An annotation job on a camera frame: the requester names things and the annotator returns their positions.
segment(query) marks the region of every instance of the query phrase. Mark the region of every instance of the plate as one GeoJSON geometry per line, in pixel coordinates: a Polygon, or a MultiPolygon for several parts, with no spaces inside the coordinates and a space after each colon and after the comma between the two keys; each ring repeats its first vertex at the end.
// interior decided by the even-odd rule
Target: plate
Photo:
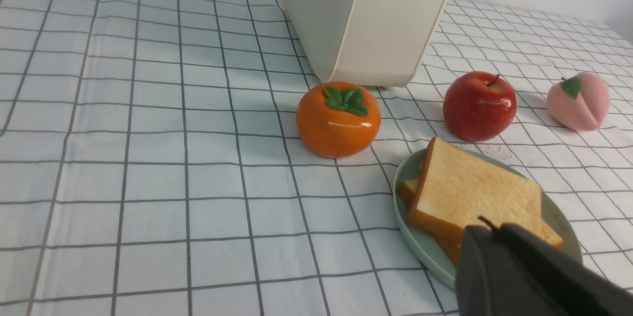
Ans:
{"type": "MultiPolygon", "coordinates": [[[[456,268],[453,266],[450,259],[446,256],[446,253],[437,245],[431,235],[425,231],[417,228],[416,226],[407,223],[406,217],[409,207],[407,207],[402,200],[398,197],[396,190],[401,183],[411,179],[417,179],[420,177],[422,163],[424,161],[424,153],[426,149],[418,152],[414,152],[410,157],[400,164],[398,171],[396,171],[395,185],[393,188],[394,210],[396,212],[396,220],[398,226],[400,226],[400,232],[405,238],[405,242],[418,257],[418,259],[433,273],[433,275],[443,282],[450,289],[454,289],[456,268]]],[[[520,175],[520,173],[513,168],[505,165],[493,158],[489,158],[483,154],[477,152],[468,151],[470,154],[481,158],[489,163],[495,164],[498,167],[504,168],[509,172],[520,175]]],[[[569,224],[569,221],[563,215],[563,212],[556,206],[549,196],[543,192],[541,195],[541,216],[543,220],[560,235],[565,241],[561,251],[568,256],[574,258],[578,262],[583,262],[583,254],[581,253],[581,246],[578,243],[576,234],[569,224]]]]}

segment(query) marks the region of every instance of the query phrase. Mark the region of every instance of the green calyx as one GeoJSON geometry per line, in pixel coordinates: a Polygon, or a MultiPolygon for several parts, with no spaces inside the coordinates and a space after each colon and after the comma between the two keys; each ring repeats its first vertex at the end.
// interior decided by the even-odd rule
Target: green calyx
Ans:
{"type": "Polygon", "coordinates": [[[333,86],[326,86],[323,91],[327,96],[325,105],[335,111],[346,111],[353,115],[367,117],[369,111],[362,104],[362,91],[359,88],[348,88],[343,91],[333,86]]]}

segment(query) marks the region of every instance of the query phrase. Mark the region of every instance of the slice of bread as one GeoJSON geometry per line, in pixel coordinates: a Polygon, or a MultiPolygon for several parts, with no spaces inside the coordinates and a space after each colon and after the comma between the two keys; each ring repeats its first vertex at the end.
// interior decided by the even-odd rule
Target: slice of bread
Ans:
{"type": "MultiPolygon", "coordinates": [[[[402,199],[405,205],[411,206],[411,202],[415,199],[415,192],[417,190],[417,186],[418,186],[418,179],[407,180],[401,183],[400,186],[398,186],[398,190],[396,190],[396,192],[398,193],[398,197],[402,199]]],[[[557,249],[563,248],[563,244],[564,244],[563,239],[558,235],[558,233],[556,233],[556,231],[554,231],[543,220],[541,220],[541,228],[542,228],[543,234],[540,235],[540,237],[542,237],[543,240],[547,242],[547,244],[557,249]]],[[[433,237],[436,240],[441,238],[437,235],[434,235],[433,237]]]]}
{"type": "MultiPolygon", "coordinates": [[[[398,186],[398,196],[405,205],[410,206],[411,202],[415,199],[415,192],[418,186],[418,179],[411,179],[404,181],[398,186]]],[[[545,221],[541,220],[541,228],[543,229],[543,239],[547,244],[554,248],[560,249],[563,247],[563,239],[549,226],[545,221]]],[[[451,242],[449,239],[430,233],[435,239],[440,248],[446,253],[448,258],[455,266],[459,265],[459,254],[461,253],[461,245],[455,242],[451,242]]]]}
{"type": "Polygon", "coordinates": [[[513,222],[543,237],[541,187],[438,137],[429,142],[407,221],[454,243],[464,228],[513,222]]]}

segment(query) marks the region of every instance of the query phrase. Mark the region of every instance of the peach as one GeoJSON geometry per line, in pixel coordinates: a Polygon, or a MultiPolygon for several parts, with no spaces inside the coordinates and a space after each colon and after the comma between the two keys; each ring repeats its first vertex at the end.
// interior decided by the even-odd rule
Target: peach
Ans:
{"type": "Polygon", "coordinates": [[[595,131],[609,113],[609,88],[594,73],[580,72],[552,86],[547,109],[560,124],[575,131],[595,131]]]}

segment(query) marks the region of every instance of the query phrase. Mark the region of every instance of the apple stem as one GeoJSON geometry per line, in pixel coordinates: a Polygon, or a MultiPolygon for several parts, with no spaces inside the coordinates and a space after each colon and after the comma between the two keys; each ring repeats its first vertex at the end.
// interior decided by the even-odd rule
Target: apple stem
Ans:
{"type": "Polygon", "coordinates": [[[499,76],[500,75],[497,74],[497,77],[495,77],[495,79],[490,84],[487,84],[486,86],[488,86],[490,88],[490,86],[492,86],[495,82],[497,82],[497,80],[499,80],[499,76]]]}

